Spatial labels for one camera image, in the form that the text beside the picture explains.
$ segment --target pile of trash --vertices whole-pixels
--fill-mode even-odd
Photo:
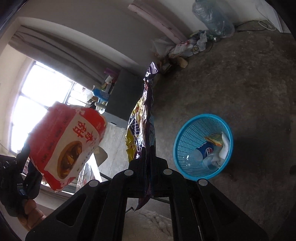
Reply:
[[[204,137],[206,142],[184,156],[183,164],[190,168],[200,168],[215,172],[225,162],[230,148],[227,136],[222,133]]]
[[[178,64],[186,68],[185,60],[192,55],[205,52],[208,40],[212,43],[219,42],[222,38],[233,36],[234,25],[217,5],[215,0],[195,0],[192,7],[194,15],[201,20],[208,30],[198,30],[191,34],[187,41],[176,45],[169,37],[152,41],[152,51],[160,59],[158,67],[161,73],[167,73],[172,66]]]

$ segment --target basket rim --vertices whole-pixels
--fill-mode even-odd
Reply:
[[[183,134],[185,128],[186,128],[189,124],[191,124],[193,121],[195,121],[195,120],[197,120],[197,119],[201,119],[201,118],[205,118],[205,117],[207,117],[207,118],[210,117],[210,118],[216,119],[216,120],[220,121],[220,122],[226,127],[226,130],[227,130],[228,135],[229,135],[229,137],[230,137],[230,140],[229,140],[229,142],[230,142],[230,148],[229,148],[228,155],[227,155],[227,157],[226,157],[226,159],[225,159],[225,162],[223,163],[223,165],[222,165],[217,171],[215,171],[214,173],[212,173],[212,174],[210,174],[210,175],[204,176],[204,177],[193,177],[193,176],[187,174],[187,173],[186,173],[186,172],[185,172],[185,171],[179,166],[179,163],[178,163],[177,158],[176,158],[176,156],[177,156],[177,143],[178,143],[178,141],[179,141],[180,136]],[[228,124],[227,124],[222,118],[220,118],[220,117],[217,116],[217,115],[213,115],[213,114],[201,114],[201,115],[197,115],[197,116],[191,118],[189,121],[187,121],[187,122],[182,126],[182,128],[180,129],[180,131],[178,132],[177,137],[176,137],[176,139],[175,139],[175,143],[174,143],[173,156],[174,156],[174,162],[175,162],[175,165],[176,165],[176,167],[178,168],[179,172],[180,172],[185,178],[190,179],[190,180],[193,180],[193,181],[197,181],[197,180],[199,180],[199,179],[201,179],[201,178],[203,178],[203,179],[207,179],[207,180],[208,180],[208,179],[210,179],[210,178],[212,178],[212,177],[218,175],[218,174],[219,174],[219,173],[220,173],[220,172],[226,167],[226,165],[228,164],[228,162],[229,162],[229,160],[230,160],[230,157],[231,157],[231,154],[232,154],[232,151],[233,151],[233,136],[232,136],[232,132],[231,132],[231,129],[230,129],[230,127],[228,126]]]

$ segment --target white cable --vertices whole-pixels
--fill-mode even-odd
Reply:
[[[256,9],[257,9],[257,11],[274,27],[274,29],[271,29],[271,28],[267,28],[266,26],[264,26],[263,24],[261,24],[260,22],[263,22],[262,20],[259,20],[258,21],[258,23],[262,26],[262,27],[264,27],[264,28],[266,28],[266,29],[268,29],[268,30],[270,30],[270,31],[275,31],[275,30],[277,30],[277,28],[276,28],[276,26],[274,26],[273,24],[272,24],[272,22],[271,21],[269,21],[269,19],[267,18],[267,17],[265,17],[259,10],[258,10],[258,7],[256,6]]]

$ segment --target black mechanical device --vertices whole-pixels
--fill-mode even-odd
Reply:
[[[2,204],[11,216],[23,212],[22,200],[38,195],[41,174],[35,169],[22,181],[29,149],[1,158]],[[91,180],[32,229],[26,241],[120,241],[127,198],[145,198],[146,162],[151,196],[169,197],[174,241],[267,241],[268,236],[209,181],[185,179],[154,153],[130,162],[111,181]]]

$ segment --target human hand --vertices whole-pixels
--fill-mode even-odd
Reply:
[[[24,210],[28,217],[25,218],[22,214],[20,214],[17,218],[21,225],[23,225],[28,231],[37,226],[46,218],[46,216],[39,209],[37,209],[36,202],[32,199],[26,201]]]

